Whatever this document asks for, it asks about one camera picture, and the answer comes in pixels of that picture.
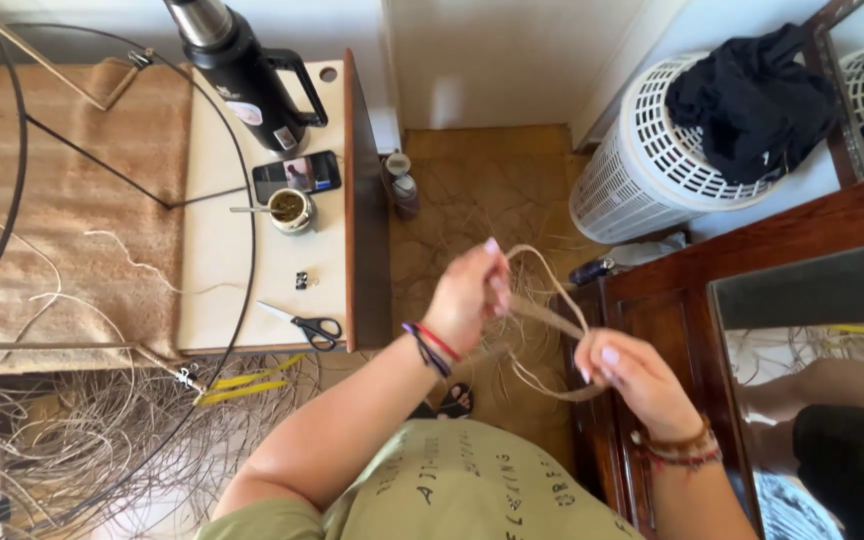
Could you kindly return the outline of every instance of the white plastic basket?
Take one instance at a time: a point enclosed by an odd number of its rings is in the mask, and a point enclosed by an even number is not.
[[[572,221],[586,237],[615,244],[748,207],[772,189],[772,179],[726,184],[702,151],[702,129],[677,128],[669,119],[669,85],[707,55],[671,57],[629,85],[618,119],[569,197]]]
[[[864,50],[845,55],[839,60],[842,78],[846,82],[846,96],[851,101],[858,127],[864,126]],[[864,141],[859,147],[864,161]]]

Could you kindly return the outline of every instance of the white tabletop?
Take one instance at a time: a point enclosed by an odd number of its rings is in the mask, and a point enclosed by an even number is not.
[[[246,319],[235,342],[237,348],[283,350],[306,348],[306,338],[296,326],[265,311],[255,304],[261,300],[280,310],[300,317],[331,317],[346,323],[346,198],[347,185],[343,155],[345,152],[345,77],[341,60],[306,63],[315,83],[318,97],[325,106],[328,125],[309,128],[309,144],[304,155],[331,150],[339,160],[343,189],[312,196],[318,210],[316,232],[302,236],[285,236],[273,228],[266,214],[255,215],[256,256],[255,281]],[[331,82],[319,77],[325,68],[338,76]],[[311,111],[298,78],[279,72],[285,88],[302,111]],[[199,83],[232,126],[242,147],[249,178],[256,166],[281,161],[263,148],[241,121],[224,105],[202,76]],[[201,197],[243,186],[241,167],[222,120],[209,101],[198,91],[192,102],[192,126],[186,199]],[[184,354],[217,353],[226,349],[242,310],[249,278],[252,233],[250,214],[231,213],[231,207],[249,203],[244,191],[224,195],[186,206],[182,261],[181,312],[177,348]],[[296,290],[296,273],[307,272],[310,282],[318,284]]]

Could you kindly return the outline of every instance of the carpet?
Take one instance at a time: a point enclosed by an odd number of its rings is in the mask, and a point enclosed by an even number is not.
[[[114,58],[93,66],[61,66],[93,95],[105,96],[131,68]],[[166,202],[185,195],[192,86],[167,66],[141,71],[109,111],[87,102],[39,65],[17,67],[30,116],[66,137]],[[0,262],[0,342],[126,341],[177,359],[174,348],[180,298],[155,272],[128,263],[132,258],[181,286],[181,209],[166,210],[43,130],[29,125],[28,171],[13,237]],[[0,223],[12,201],[18,167],[15,95],[0,66]],[[58,290],[82,300],[57,298],[31,323]],[[122,350],[0,352],[0,374],[120,368]]]

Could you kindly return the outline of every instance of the black thermos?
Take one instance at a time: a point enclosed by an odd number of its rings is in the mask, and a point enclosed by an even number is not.
[[[270,151],[302,151],[306,127],[329,123],[303,59],[288,49],[263,49],[245,18],[221,0],[165,0],[182,50],[225,104]],[[277,69],[294,71],[315,112],[301,112]]]

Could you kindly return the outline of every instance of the phone screen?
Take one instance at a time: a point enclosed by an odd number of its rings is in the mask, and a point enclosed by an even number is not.
[[[259,165],[252,169],[252,180],[260,205],[268,204],[272,194],[283,188],[311,194],[342,187],[339,164],[331,150]]]

